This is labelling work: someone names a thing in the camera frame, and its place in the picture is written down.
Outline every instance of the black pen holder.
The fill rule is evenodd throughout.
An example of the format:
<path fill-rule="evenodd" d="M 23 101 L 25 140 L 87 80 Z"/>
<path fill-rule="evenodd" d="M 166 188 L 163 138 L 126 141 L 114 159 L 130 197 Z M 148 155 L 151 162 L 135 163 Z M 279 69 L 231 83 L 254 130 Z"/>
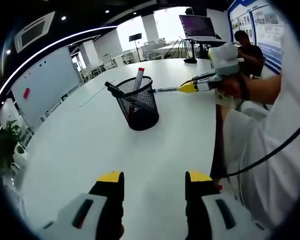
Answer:
<path fill-rule="evenodd" d="M 159 113 L 152 89 L 152 79 L 144 76 L 140 88 L 134 90 L 136 78 L 130 78 L 119 83 L 116 87 L 122 94 L 112 95 L 118 101 L 129 127 L 142 131 L 153 127 L 159 120 Z"/>

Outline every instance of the black strap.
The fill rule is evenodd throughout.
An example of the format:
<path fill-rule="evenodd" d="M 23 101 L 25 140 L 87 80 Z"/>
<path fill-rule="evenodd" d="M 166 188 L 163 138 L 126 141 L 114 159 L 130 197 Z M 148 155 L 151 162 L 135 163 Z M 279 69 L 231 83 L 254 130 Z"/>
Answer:
<path fill-rule="evenodd" d="M 234 78 L 237 83 L 239 84 L 240 92 L 241 92 L 241 98 L 243 100 L 249 100 L 250 99 L 250 92 L 247 87 L 246 81 L 242 77 L 241 74 L 238 74 L 237 77 Z"/>

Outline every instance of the poster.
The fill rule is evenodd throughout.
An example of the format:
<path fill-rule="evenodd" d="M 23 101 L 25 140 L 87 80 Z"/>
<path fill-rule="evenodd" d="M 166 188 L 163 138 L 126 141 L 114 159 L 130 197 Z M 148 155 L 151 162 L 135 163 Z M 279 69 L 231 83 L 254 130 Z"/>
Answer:
<path fill-rule="evenodd" d="M 256 45 L 260 47 L 266 59 L 281 69 L 281 37 L 285 23 L 269 5 L 252 10 Z"/>
<path fill-rule="evenodd" d="M 235 33 L 236 33 L 236 31 L 240 30 L 238 18 L 232 20 L 231 25 L 232 25 L 233 40 L 235 42 L 237 42 L 236 39 L 235 39 Z"/>
<path fill-rule="evenodd" d="M 252 31 L 252 20 L 250 18 L 249 12 L 238 17 L 239 28 L 242 31 L 245 31 L 249 36 L 251 44 L 255 44 L 254 35 Z"/>

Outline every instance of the person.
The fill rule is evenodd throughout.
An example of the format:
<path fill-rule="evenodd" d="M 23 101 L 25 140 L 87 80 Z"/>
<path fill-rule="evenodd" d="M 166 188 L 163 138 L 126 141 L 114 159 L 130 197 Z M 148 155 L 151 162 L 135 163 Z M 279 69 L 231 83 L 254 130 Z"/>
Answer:
<path fill-rule="evenodd" d="M 240 64 L 240 71 L 248 77 L 250 75 L 259 77 L 264 66 L 264 55 L 261 49 L 250 43 L 245 31 L 236 31 L 234 38 L 241 45 L 238 48 L 238 57 L 244 59 L 244 62 Z"/>
<path fill-rule="evenodd" d="M 267 79 L 242 75 L 249 100 L 273 104 L 263 120 L 220 108 L 228 174 L 271 153 L 300 127 L 300 45 L 289 25 L 285 26 L 281 50 L 280 75 Z M 219 90 L 240 98 L 241 89 L 233 75 L 223 80 Z M 269 160 L 229 180 L 238 199 L 257 220 L 270 228 L 278 225 L 300 194 L 300 135 Z"/>

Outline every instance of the black stand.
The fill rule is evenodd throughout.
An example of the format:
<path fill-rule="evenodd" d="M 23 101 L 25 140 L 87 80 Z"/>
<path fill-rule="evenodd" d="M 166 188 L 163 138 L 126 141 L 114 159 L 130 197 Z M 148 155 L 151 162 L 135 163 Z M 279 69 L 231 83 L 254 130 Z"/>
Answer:
<path fill-rule="evenodd" d="M 138 51 L 136 40 L 134 40 L 134 44 L 135 44 L 136 52 L 138 53 L 139 62 L 141 63 L 141 59 L 140 59 L 140 55 L 139 55 L 139 51 Z"/>
<path fill-rule="evenodd" d="M 195 56 L 194 41 L 191 41 L 191 51 L 192 51 L 192 57 L 186 58 L 183 61 L 187 64 L 196 64 L 197 59 L 196 59 L 196 56 Z"/>

